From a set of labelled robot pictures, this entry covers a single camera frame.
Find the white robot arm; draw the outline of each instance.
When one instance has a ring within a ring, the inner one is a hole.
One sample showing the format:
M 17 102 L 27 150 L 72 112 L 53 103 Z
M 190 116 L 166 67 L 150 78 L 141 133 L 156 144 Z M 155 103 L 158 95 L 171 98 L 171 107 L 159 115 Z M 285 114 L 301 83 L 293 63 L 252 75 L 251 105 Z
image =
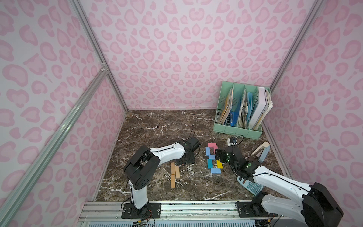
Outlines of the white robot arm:
M 258 161 L 247 161 L 239 148 L 216 150 L 216 159 L 228 163 L 240 179 L 269 187 L 289 199 L 260 192 L 251 203 L 252 212 L 280 214 L 306 223 L 309 227 L 337 227 L 343 211 L 323 185 L 301 183 L 275 173 Z
M 139 214 L 144 214 L 148 205 L 146 186 L 157 167 L 176 159 L 178 165 L 194 162 L 194 151 L 200 142 L 192 137 L 169 146 L 149 149 L 141 146 L 124 167 L 131 187 L 131 205 Z M 216 160 L 228 163 L 240 179 L 269 187 L 289 199 L 260 192 L 249 204 L 256 216 L 267 213 L 284 215 L 309 227 L 337 227 L 343 211 L 323 185 L 309 185 L 289 179 L 262 166 L 257 161 L 247 161 L 239 148 L 228 146 L 216 150 Z
M 148 203 L 147 184 L 161 164 L 176 159 L 177 164 L 194 163 L 200 142 L 195 137 L 159 148 L 141 146 L 123 168 L 131 187 L 131 203 L 142 212 Z

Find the green file organizer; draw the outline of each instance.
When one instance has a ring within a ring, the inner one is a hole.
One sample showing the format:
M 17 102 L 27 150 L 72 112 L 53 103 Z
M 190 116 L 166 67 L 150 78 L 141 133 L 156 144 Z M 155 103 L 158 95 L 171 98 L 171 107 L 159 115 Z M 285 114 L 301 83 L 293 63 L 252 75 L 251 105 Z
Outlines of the green file organizer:
M 216 123 L 217 113 L 221 112 L 221 109 L 223 108 L 224 102 L 228 96 L 228 93 L 229 93 L 229 90 L 231 89 L 231 87 L 233 87 L 232 110 L 231 111 L 236 110 L 237 102 L 238 102 L 238 100 L 240 100 L 239 97 L 241 97 L 241 99 L 242 99 L 242 94 L 244 92 L 244 89 L 246 89 L 246 92 L 251 92 L 253 94 L 252 106 L 254 106 L 254 104 L 256 102 L 258 86 L 223 81 L 222 87 L 221 87 L 221 93 L 219 94 L 217 111 L 216 111 L 216 115 L 214 118 L 215 121 L 214 121 L 213 131 L 216 131 L 218 133 L 225 133 L 225 134 L 229 134 L 229 135 L 236 135 L 236 136 L 242 135 L 245 138 L 250 138 L 250 139 L 258 139 L 262 134 L 261 126 L 259 126 L 257 131 L 254 131 L 254 130 L 242 129 L 242 128 L 238 128 L 238 127 L 231 127 L 228 124 L 228 119 L 227 119 L 227 125 L 220 125 L 220 124 Z M 265 87 L 265 88 L 269 92 L 271 92 L 270 88 L 268 88 L 268 87 Z

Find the black cable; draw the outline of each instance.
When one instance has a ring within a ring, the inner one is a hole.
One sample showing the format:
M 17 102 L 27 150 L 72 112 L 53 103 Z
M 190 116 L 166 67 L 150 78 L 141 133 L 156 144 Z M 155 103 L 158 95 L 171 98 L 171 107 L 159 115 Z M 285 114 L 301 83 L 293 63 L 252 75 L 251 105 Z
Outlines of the black cable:
M 190 134 L 189 134 L 189 136 L 188 136 L 188 139 L 187 139 L 187 140 L 189 140 L 189 139 L 190 139 L 190 135 L 192 134 L 193 129 L 194 129 L 194 133 L 193 133 L 192 137 L 194 136 L 194 134 L 195 134 L 195 130 L 196 130 L 196 127 L 193 127 L 193 128 L 192 128 L 192 130 L 190 131 Z
M 309 192 L 309 191 L 308 191 L 308 190 L 306 190 L 305 188 L 300 187 L 300 186 L 298 186 L 298 185 L 296 185 L 296 184 L 294 184 L 294 183 L 291 183 L 290 181 L 287 181 L 287 180 L 283 179 L 282 177 L 276 176 L 276 175 L 271 174 L 271 173 L 260 173 L 260 174 L 257 174 L 257 175 L 253 175 L 252 177 L 257 177 L 257 176 L 259 176 L 259 175 L 264 175 L 264 174 L 268 174 L 268 175 L 271 175 L 271 176 L 274 176 L 274 177 L 280 178 L 280 179 L 281 179 L 281 180 L 283 180 L 283 181 L 286 181 L 286 182 L 288 182 L 288 183 L 290 183 L 290 184 L 292 184 L 292 185 L 295 185 L 295 186 L 297 186 L 297 187 L 299 187 L 299 188 L 301 188 L 301 189 L 304 189 L 305 191 Z
M 199 151 L 198 151 L 197 155 L 196 155 L 196 156 L 194 156 L 194 157 L 197 157 L 197 156 L 198 156 L 198 154 L 199 154 L 199 152 L 200 152 L 200 145 L 199 145 Z
M 239 142 L 239 143 L 237 143 L 237 139 L 239 138 L 239 137 L 241 137 L 241 136 L 243 136 L 243 138 L 242 138 L 242 140 L 241 140 L 241 142 Z M 236 146 L 238 146 L 240 143 L 242 143 L 242 141 L 245 139 L 245 137 L 244 137 L 244 135 L 239 135 L 239 136 L 237 136 L 236 137 Z
M 155 225 L 155 218 L 154 218 L 154 217 L 152 217 L 152 219 L 154 219 L 154 224 L 152 225 L 152 227 L 154 227 L 154 225 Z
M 281 217 L 282 217 L 282 215 L 280 215 L 280 217 L 275 221 L 275 223 L 273 223 L 272 227 L 274 227 L 276 225 L 276 222 L 278 222 L 278 220 L 280 220 Z
M 128 198 L 128 199 L 126 199 L 125 201 L 123 201 L 122 203 L 121 203 L 121 209 L 122 209 L 122 211 L 124 212 L 124 209 L 122 208 L 122 205 L 123 205 L 123 203 L 125 203 L 126 201 L 128 201 L 129 199 L 131 199 L 131 197 L 130 198 Z
M 274 175 L 274 174 L 271 174 L 271 173 L 260 173 L 260 174 L 257 174 L 257 175 L 254 175 L 254 176 L 252 176 L 252 177 L 256 177 L 256 176 L 259 176 L 259 175 L 263 175 L 263 174 L 269 174 L 269 175 L 271 175 L 271 176 L 274 176 L 274 177 L 277 177 L 277 178 L 280 178 L 281 180 L 283 180 L 283 181 L 286 181 L 286 182 L 288 182 L 288 183 L 290 183 L 290 184 L 292 184 L 292 185 L 294 185 L 294 186 L 297 186 L 298 188 L 300 188 L 300 189 L 304 189 L 305 191 L 307 191 L 308 193 L 309 193 L 309 191 L 308 190 L 306 190 L 305 188 L 303 188 L 303 187 L 301 187 L 301 186 L 298 186 L 298 185 L 296 185 L 296 184 L 294 184 L 294 183 L 291 183 L 290 181 L 287 181 L 287 180 L 285 180 L 285 179 L 283 179 L 282 177 L 279 177 L 279 176 L 276 176 L 276 175 Z M 319 201 L 318 201 L 318 199 L 315 197 L 315 195 L 314 194 L 310 194 L 314 199 L 315 199 L 315 201 L 318 203 L 318 205 L 319 205 L 319 207 L 320 207 L 320 209 L 321 209 L 321 214 L 322 214 L 322 216 L 323 216 L 323 220 L 324 220 L 324 213 L 323 213 L 323 208 L 321 207 L 321 205 L 320 205 L 320 203 L 319 203 Z
M 126 177 L 128 180 L 126 181 L 126 186 L 125 188 L 127 188 L 127 184 L 129 183 L 129 180 L 131 179 L 131 177 L 134 175 L 134 173 L 140 168 L 140 166 L 142 165 L 142 163 L 140 163 L 140 165 L 136 168 L 136 170 L 131 174 L 131 176 L 128 178 Z

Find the marble floor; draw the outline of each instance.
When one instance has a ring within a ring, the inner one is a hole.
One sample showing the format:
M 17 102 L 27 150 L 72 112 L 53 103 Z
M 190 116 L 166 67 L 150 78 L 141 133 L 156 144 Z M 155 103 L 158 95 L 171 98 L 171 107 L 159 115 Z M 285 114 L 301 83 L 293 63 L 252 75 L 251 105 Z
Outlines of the marble floor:
M 149 200 L 252 199 L 253 194 L 237 182 L 237 177 L 228 164 L 223 165 L 222 174 L 211 175 L 207 168 L 204 147 L 207 143 L 217 143 L 219 148 L 226 147 L 229 137 L 213 132 L 214 116 L 215 110 L 129 111 L 96 201 L 124 201 L 130 197 L 123 167 L 135 151 L 141 145 L 150 148 L 162 147 L 176 140 L 186 139 L 193 127 L 196 127 L 195 137 L 201 143 L 195 163 L 180 167 L 181 178 L 177 179 L 174 189 L 170 187 L 170 163 L 159 166 L 147 186 Z M 263 133 L 258 140 L 244 139 L 239 148 L 248 156 L 265 141 L 267 138 Z M 263 165 L 282 174 L 272 150 Z M 266 187 L 263 191 L 279 196 L 277 192 Z

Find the aluminum frame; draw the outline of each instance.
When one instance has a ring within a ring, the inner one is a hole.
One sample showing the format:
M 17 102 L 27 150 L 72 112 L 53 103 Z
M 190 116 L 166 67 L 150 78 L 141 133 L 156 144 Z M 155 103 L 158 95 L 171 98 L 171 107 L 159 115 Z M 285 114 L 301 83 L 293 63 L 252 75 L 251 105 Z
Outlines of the aluminum frame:
M 311 7 L 308 15 L 306 16 L 305 21 L 303 22 L 303 24 L 299 30 L 299 33 L 296 35 L 296 38 L 295 38 L 293 44 L 291 45 L 285 59 L 283 60 L 280 68 L 278 69 L 278 71 L 276 73 L 274 80 L 272 81 L 272 83 L 270 85 L 271 93 L 273 93 L 275 88 L 277 87 L 279 81 L 281 80 L 282 76 L 284 75 L 284 73 L 286 71 L 287 66 L 293 59 L 295 53 L 297 52 L 300 44 L 303 42 L 304 37 L 308 33 L 310 27 L 313 25 L 320 10 L 323 8 L 325 1 L 326 0 L 315 0 L 315 2 L 313 3 L 313 6 Z
M 237 201 L 250 202 L 251 200 L 157 201 L 157 203 L 162 204 L 158 221 L 266 219 L 264 217 L 240 218 L 234 205 Z M 79 221 L 121 221 L 121 204 L 122 202 L 86 202 Z
M 283 155 L 283 152 L 280 150 L 277 141 L 275 140 L 275 137 L 272 135 L 272 132 L 270 128 L 267 126 L 265 121 L 262 122 L 262 128 L 267 136 L 267 139 L 270 143 L 270 146 L 272 148 L 272 151 L 277 159 L 278 164 L 280 165 L 281 171 L 285 177 L 288 177 L 290 179 L 295 180 L 295 177 L 293 175 L 293 172 L 291 171 L 289 167 L 289 163 L 286 160 L 285 156 Z
M 0 210 L 0 227 L 7 227 L 9 225 L 18 209 L 21 207 L 28 194 L 37 183 L 43 171 L 52 160 L 54 154 L 62 145 L 78 117 L 82 114 L 99 85 L 108 74 L 109 72 L 104 68 L 98 72 L 94 80 L 75 103 L 69 114 L 65 117 L 57 131 L 53 134 L 47 145 L 29 167 L 16 188 L 10 193 Z
M 93 47 L 93 49 L 95 51 L 95 54 L 96 54 L 98 60 L 100 61 L 102 66 L 105 67 L 105 69 L 107 71 L 110 71 L 109 70 L 110 67 L 107 64 L 107 61 L 106 61 L 106 59 L 105 59 L 105 57 L 104 57 L 104 55 L 103 55 L 103 53 L 101 51 L 100 45 L 97 42 L 96 36 L 94 35 L 93 30 L 92 30 L 92 28 L 91 28 L 91 26 L 90 26 L 90 24 L 88 22 L 88 19 L 87 19 L 87 16 L 86 16 L 86 13 L 85 13 L 85 11 L 83 9 L 82 4 L 79 2 L 79 0 L 69 0 L 69 2 L 71 3 L 75 13 L 77 14 L 77 17 L 78 17 L 84 31 L 86 32 L 86 35 L 87 35 L 88 39 L 91 42 L 91 45 L 92 45 L 92 47 Z M 115 91 L 116 96 L 120 100 L 120 102 L 122 104 L 122 107 L 124 108 L 125 111 L 128 111 L 129 109 L 128 109 L 126 103 L 125 103 L 125 100 L 122 97 L 120 89 L 118 88 L 118 86 L 116 84 L 116 81 L 115 81 L 115 78 L 112 75 L 111 71 L 107 76 L 110 79 L 113 90 Z
M 212 224 L 216 222 L 267 219 L 266 217 L 240 218 L 234 205 L 235 202 L 237 200 L 159 201 L 158 203 L 162 204 L 162 209 L 160 219 L 156 219 L 156 223 L 159 224 L 158 226 L 172 227 L 181 226 L 181 224 L 175 223 L 182 221 L 183 223 L 195 222 L 195 226 L 202 226 L 198 223 L 210 223 L 209 226 L 213 226 Z M 100 226 L 128 226 L 136 219 L 121 219 L 121 204 L 122 202 L 86 202 L 76 227 L 88 227 L 91 224 L 94 226 L 95 223 Z M 281 216 L 276 226 L 306 227 L 306 224 Z

